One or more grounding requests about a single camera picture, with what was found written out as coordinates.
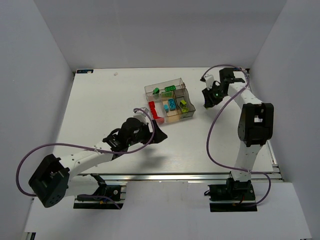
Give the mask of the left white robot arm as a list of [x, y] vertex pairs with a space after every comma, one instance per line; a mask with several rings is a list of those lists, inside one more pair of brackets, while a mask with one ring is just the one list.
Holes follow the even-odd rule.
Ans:
[[143, 119], [130, 117], [94, 147], [82, 146], [80, 152], [64, 157], [47, 155], [28, 184], [43, 206], [50, 208], [72, 194], [82, 172], [128, 154], [130, 146], [142, 144], [146, 147], [161, 143], [167, 137], [154, 119], [148, 125]]

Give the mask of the lime curved lego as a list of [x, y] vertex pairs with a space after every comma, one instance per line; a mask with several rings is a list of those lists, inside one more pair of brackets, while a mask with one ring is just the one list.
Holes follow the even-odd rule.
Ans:
[[184, 107], [181, 107], [181, 112], [182, 113], [188, 113], [190, 110], [188, 107], [184, 106]]

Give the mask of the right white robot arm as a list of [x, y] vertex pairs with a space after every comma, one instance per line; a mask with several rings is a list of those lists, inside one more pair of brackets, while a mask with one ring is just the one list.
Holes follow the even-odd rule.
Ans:
[[229, 65], [220, 69], [219, 80], [206, 71], [200, 80], [206, 84], [202, 90], [206, 109], [230, 97], [217, 113], [212, 126], [230, 102], [234, 101], [241, 109], [237, 127], [240, 147], [235, 165], [227, 168], [235, 182], [247, 183], [251, 180], [258, 153], [273, 135], [274, 106], [262, 102], [251, 92], [249, 76], [240, 68]]

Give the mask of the small green number lego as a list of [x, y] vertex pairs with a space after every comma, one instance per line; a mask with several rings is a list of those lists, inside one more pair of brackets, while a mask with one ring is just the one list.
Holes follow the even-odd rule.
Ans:
[[153, 91], [152, 91], [152, 95], [154, 97], [158, 97], [160, 94], [160, 89], [158, 87], [154, 88]]

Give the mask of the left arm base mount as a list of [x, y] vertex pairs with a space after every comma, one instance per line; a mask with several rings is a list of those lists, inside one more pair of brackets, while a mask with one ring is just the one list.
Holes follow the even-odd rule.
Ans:
[[126, 188], [124, 185], [108, 184], [97, 173], [85, 175], [91, 177], [93, 183], [93, 193], [82, 193], [74, 200], [74, 209], [83, 210], [121, 210], [126, 198]]

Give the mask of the cyan long lego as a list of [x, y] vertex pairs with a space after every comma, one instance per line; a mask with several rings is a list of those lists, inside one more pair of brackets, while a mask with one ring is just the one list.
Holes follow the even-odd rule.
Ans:
[[173, 98], [168, 99], [167, 103], [168, 103], [168, 108], [170, 111], [174, 111], [177, 109], [176, 102]]

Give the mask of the cyan small lego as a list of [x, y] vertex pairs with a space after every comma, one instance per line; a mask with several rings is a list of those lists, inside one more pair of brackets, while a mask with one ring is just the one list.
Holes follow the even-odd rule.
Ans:
[[165, 104], [165, 105], [163, 106], [163, 108], [164, 108], [164, 110], [165, 110], [166, 113], [169, 111], [169, 107], [168, 107], [167, 104]]

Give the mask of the red curved lego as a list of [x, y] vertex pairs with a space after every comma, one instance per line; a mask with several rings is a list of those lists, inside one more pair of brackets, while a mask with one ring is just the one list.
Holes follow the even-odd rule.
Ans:
[[156, 111], [153, 111], [152, 112], [152, 117], [154, 120], [157, 120], [157, 119], [161, 119], [162, 117], [161, 116], [158, 116], [157, 112]]

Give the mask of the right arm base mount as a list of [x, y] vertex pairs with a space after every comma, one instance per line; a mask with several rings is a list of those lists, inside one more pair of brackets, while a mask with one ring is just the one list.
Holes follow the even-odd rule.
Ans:
[[212, 213], [256, 212], [257, 203], [252, 182], [241, 182], [232, 177], [224, 184], [211, 184], [204, 192], [209, 197]]

